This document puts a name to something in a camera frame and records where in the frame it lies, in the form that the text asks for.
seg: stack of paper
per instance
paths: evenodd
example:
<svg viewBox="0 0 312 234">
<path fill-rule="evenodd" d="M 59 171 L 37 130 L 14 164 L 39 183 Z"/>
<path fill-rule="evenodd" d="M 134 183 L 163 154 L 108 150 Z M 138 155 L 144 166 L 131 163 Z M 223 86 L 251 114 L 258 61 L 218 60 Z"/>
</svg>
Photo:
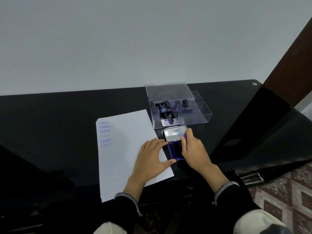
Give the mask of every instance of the stack of paper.
<svg viewBox="0 0 312 234">
<path fill-rule="evenodd" d="M 99 184 L 102 202 L 122 192 L 135 164 L 141 146 L 156 137 L 146 110 L 99 118 L 96 121 L 99 149 Z M 163 149 L 159 160 L 167 161 Z M 173 177 L 169 167 L 145 186 Z"/>
</svg>

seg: clear plastic lid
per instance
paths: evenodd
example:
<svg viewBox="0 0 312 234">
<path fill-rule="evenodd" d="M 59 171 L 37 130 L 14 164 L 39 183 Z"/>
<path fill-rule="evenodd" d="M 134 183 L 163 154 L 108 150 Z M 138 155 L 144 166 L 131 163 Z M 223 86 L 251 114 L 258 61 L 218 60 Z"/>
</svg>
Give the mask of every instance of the clear plastic lid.
<svg viewBox="0 0 312 234">
<path fill-rule="evenodd" d="M 163 102 L 165 100 L 193 100 L 193 93 L 186 82 L 171 82 L 162 84 L 146 84 L 146 93 L 149 100 Z"/>
</svg>

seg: transparent organizer box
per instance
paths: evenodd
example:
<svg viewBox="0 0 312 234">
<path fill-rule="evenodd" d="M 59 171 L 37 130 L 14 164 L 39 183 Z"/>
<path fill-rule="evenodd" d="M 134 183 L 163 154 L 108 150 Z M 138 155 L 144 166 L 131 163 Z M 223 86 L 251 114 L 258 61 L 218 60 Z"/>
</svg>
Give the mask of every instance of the transparent organizer box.
<svg viewBox="0 0 312 234">
<path fill-rule="evenodd" d="M 146 84 L 154 129 L 207 123 L 212 112 L 185 82 Z"/>
</svg>

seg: tiled floor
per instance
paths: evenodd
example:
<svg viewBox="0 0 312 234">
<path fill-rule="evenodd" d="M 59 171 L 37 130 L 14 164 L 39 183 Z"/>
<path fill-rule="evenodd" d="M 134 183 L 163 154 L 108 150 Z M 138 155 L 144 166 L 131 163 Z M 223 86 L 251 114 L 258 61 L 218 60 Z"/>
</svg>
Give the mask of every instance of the tiled floor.
<svg viewBox="0 0 312 234">
<path fill-rule="evenodd" d="M 312 164 L 275 181 L 249 188 L 257 205 L 282 221 L 294 234 L 312 233 Z M 134 233 L 175 233 L 185 207 L 143 213 Z"/>
<path fill-rule="evenodd" d="M 294 234 L 312 233 L 312 164 L 249 190 L 257 205 Z"/>
</svg>

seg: dark brown wood panel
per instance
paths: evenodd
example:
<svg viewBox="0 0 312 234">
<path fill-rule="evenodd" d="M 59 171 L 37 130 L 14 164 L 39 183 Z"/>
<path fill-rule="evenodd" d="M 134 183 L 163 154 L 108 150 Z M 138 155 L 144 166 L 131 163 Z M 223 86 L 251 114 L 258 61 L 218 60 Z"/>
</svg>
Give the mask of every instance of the dark brown wood panel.
<svg viewBox="0 0 312 234">
<path fill-rule="evenodd" d="M 263 83 L 290 105 L 312 90 L 312 18 Z"/>
</svg>

